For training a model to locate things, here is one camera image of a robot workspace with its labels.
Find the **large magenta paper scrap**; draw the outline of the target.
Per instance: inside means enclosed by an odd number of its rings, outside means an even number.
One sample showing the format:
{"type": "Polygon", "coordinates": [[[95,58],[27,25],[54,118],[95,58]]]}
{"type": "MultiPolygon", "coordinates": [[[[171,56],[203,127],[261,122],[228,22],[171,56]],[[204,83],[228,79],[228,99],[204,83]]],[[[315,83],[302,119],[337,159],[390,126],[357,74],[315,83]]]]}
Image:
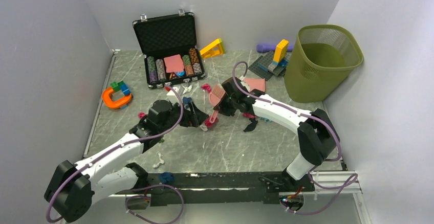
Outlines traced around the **large magenta paper scrap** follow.
{"type": "Polygon", "coordinates": [[[210,117],[208,117],[200,126],[199,126],[199,128],[202,130],[202,131],[208,131],[210,128],[212,128],[213,127],[213,125],[214,125],[214,123],[212,123],[211,121],[210,121],[210,117]]]}

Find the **pink hand brush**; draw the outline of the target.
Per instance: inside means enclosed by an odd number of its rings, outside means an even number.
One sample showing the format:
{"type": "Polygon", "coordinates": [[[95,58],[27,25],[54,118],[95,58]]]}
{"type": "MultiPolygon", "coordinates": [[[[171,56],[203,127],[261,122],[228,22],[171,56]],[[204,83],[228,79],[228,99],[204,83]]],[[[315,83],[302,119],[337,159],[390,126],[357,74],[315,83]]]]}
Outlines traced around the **pink hand brush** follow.
{"type": "Polygon", "coordinates": [[[212,92],[209,93],[208,99],[209,99],[210,104],[213,106],[213,112],[212,112],[211,116],[209,116],[209,117],[210,117],[210,121],[214,124],[218,120],[218,114],[219,114],[219,112],[216,109],[216,106],[220,102],[221,98],[223,97],[223,95],[225,93],[226,92],[219,84],[216,84],[212,88],[212,92]]]}

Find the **pink dustpan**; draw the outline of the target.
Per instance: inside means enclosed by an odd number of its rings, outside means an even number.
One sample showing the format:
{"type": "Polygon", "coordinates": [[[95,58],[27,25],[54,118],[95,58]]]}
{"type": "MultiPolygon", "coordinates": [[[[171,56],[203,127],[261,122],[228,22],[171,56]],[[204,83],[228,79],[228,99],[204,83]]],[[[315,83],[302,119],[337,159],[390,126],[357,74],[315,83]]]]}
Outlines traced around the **pink dustpan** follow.
{"type": "Polygon", "coordinates": [[[266,91],[266,80],[263,78],[245,78],[243,82],[249,92],[254,89],[261,92],[266,91]]]}

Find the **black paper scrap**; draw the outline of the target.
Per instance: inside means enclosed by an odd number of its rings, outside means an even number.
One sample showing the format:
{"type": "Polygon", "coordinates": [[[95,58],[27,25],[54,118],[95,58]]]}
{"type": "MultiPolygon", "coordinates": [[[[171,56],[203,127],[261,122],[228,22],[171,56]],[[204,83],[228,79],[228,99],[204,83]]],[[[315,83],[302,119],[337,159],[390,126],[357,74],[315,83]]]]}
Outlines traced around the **black paper scrap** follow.
{"type": "Polygon", "coordinates": [[[250,124],[246,126],[246,128],[243,130],[243,132],[252,132],[256,129],[258,121],[256,118],[249,118],[250,124]]]}

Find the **white twisted paper scrap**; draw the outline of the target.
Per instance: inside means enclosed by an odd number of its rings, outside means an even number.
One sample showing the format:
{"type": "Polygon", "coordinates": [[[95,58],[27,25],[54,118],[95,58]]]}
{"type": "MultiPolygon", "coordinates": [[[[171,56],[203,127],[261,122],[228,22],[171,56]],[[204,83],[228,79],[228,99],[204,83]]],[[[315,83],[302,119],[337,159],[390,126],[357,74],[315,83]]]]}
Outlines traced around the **white twisted paper scrap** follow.
{"type": "Polygon", "coordinates": [[[155,164],[153,164],[153,168],[154,168],[154,169],[157,169],[157,168],[159,168],[160,166],[162,166],[162,165],[165,164],[165,161],[163,160],[163,157],[162,157],[161,152],[158,151],[158,152],[157,152],[157,156],[158,156],[158,162],[155,163],[155,164]]]}

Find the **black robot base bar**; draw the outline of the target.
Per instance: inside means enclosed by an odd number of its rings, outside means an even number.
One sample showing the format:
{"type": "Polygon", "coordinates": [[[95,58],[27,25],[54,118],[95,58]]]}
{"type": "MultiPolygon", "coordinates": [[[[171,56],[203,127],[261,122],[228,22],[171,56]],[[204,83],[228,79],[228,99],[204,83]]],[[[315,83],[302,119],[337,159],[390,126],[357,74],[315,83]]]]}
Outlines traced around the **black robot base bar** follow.
{"type": "Polygon", "coordinates": [[[312,193],[307,176],[295,181],[279,171],[218,173],[150,173],[123,194],[150,196],[152,207],[179,204],[246,203],[279,204],[281,197],[312,193]]]}

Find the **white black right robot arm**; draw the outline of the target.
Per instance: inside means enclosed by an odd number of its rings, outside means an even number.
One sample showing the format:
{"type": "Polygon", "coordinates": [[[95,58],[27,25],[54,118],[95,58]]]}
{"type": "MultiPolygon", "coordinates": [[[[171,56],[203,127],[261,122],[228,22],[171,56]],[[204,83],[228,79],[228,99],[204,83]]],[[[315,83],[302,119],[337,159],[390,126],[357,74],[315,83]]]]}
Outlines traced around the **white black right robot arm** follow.
{"type": "Polygon", "coordinates": [[[281,103],[263,91],[248,91],[237,78],[222,83],[225,92],[223,110],[239,110],[269,119],[295,133],[299,153],[283,171],[282,183],[289,191],[302,185],[302,178],[314,167],[326,161],[339,141],[327,113],[322,109],[308,111],[281,103]]]}

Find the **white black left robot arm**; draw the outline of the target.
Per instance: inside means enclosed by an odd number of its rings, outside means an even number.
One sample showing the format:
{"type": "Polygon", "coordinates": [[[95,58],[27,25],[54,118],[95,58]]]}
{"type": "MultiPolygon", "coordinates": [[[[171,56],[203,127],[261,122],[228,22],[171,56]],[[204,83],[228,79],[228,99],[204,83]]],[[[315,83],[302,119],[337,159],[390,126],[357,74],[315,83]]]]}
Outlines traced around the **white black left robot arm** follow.
{"type": "Polygon", "coordinates": [[[66,222],[74,222],[93,204],[114,193],[129,189],[143,192],[148,173],[129,160],[159,143],[164,132],[177,125],[199,127],[208,117],[192,101],[187,106],[155,101],[138,124],[111,146],[76,163],[60,163],[44,193],[45,200],[66,222]]]}

